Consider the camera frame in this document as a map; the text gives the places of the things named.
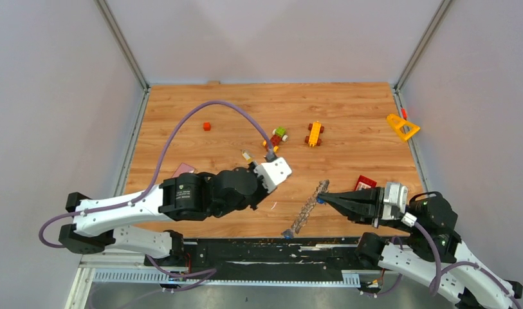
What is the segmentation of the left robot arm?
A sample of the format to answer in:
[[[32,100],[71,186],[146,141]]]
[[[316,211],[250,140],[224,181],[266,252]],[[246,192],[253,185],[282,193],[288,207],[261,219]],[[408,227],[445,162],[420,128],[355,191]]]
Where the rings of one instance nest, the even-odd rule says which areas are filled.
[[[145,221],[203,221],[245,208],[256,209],[290,175],[282,162],[212,173],[183,173],[150,189],[103,200],[71,193],[59,243],[70,252],[96,254],[116,248],[162,258],[170,266],[185,259],[183,236],[139,228]]]

